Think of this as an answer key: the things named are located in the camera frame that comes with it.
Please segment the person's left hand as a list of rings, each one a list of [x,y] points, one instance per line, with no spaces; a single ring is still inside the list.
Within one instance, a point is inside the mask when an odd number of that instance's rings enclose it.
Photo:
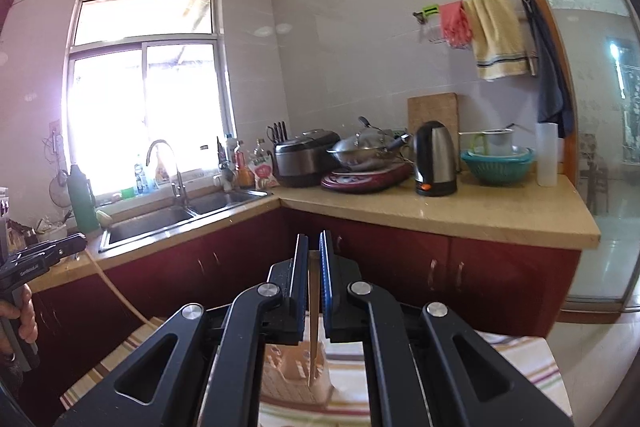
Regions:
[[[35,317],[35,309],[32,304],[32,291],[25,284],[22,287],[22,304],[17,307],[8,303],[6,300],[1,301],[1,316],[8,320],[17,320],[20,322],[18,335],[32,345],[38,338],[38,326]],[[15,355],[10,340],[6,338],[6,334],[1,334],[0,339],[1,362],[9,364],[14,361]]]

